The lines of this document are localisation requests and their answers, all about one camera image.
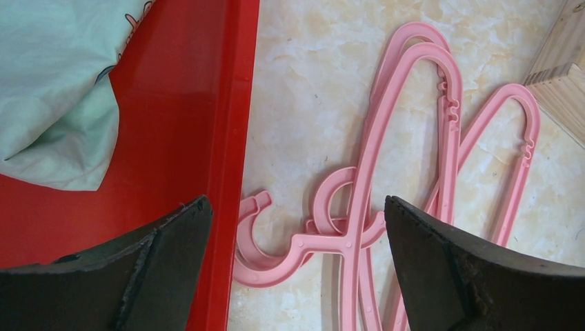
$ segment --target plywood edge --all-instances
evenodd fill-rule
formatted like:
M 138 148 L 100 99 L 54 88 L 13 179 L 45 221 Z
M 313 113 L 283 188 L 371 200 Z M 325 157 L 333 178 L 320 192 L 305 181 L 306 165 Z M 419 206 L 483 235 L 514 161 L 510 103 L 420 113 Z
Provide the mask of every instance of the plywood edge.
M 546 31 L 544 38 L 542 38 L 542 41 L 540 41 L 540 45 L 536 49 L 534 57 L 532 58 L 532 61 L 531 61 L 530 65 L 528 66 L 528 69 L 526 69 L 526 73 L 522 77 L 522 80 L 521 80 L 522 85 L 524 85 L 524 86 L 528 85 L 526 83 L 526 80 L 528 79 L 528 76 L 530 76 L 530 74 L 534 68 L 534 65 L 536 64 L 536 60 L 538 60 L 538 56 L 540 55 L 540 52 L 542 52 L 542 50 L 544 49 L 544 45 L 546 45 L 546 41 L 548 40 L 548 37 L 553 32 L 553 29 L 555 28 L 555 25 L 557 24 L 559 17 L 561 17 L 561 14 L 563 13 L 563 8 L 565 8 L 567 2 L 568 2 L 568 0 L 564 0 L 563 4 L 561 6 L 559 6 L 559 9 L 557 10 L 557 14 L 555 15 L 555 17 L 556 17 L 555 21 L 548 27 L 548 30 Z

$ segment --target green fabric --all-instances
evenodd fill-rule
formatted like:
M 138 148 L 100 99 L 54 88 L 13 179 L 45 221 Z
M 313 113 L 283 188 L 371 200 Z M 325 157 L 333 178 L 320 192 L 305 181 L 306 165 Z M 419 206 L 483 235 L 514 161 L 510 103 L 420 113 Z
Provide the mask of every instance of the green fabric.
M 119 124 L 106 73 L 151 4 L 0 0 L 0 174 L 98 189 Z

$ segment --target wooden plank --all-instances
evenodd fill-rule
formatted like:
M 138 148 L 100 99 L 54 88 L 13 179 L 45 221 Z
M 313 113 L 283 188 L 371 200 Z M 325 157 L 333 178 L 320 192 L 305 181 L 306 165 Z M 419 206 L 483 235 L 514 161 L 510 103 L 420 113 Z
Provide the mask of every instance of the wooden plank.
M 524 85 L 541 109 L 585 148 L 585 1 L 564 2 Z

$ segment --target beige marble tile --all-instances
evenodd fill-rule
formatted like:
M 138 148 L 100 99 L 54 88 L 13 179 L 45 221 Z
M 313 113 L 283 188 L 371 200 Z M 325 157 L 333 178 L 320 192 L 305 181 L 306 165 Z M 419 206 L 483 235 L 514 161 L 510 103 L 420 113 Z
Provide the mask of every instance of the beige marble tile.
M 324 175 L 357 164 L 359 137 L 378 58 L 403 23 L 425 21 L 448 39 L 464 78 L 463 125 L 489 94 L 519 82 L 555 19 L 557 0 L 316 0 L 261 2 L 243 195 L 269 190 L 275 205 L 255 228 L 268 252 L 287 251 L 309 216 Z M 435 180 L 436 77 L 419 63 L 386 133 L 373 205 L 387 194 L 422 206 Z M 498 113 L 461 170 L 456 220 L 487 237 L 497 197 L 517 154 L 524 117 Z M 585 151 L 546 115 L 509 248 L 585 266 Z M 345 210 L 343 194 L 332 208 Z M 388 241 L 374 248 L 381 311 L 392 278 Z M 334 330 L 336 260 L 317 256 L 286 282 L 256 290 L 234 284 L 229 330 Z

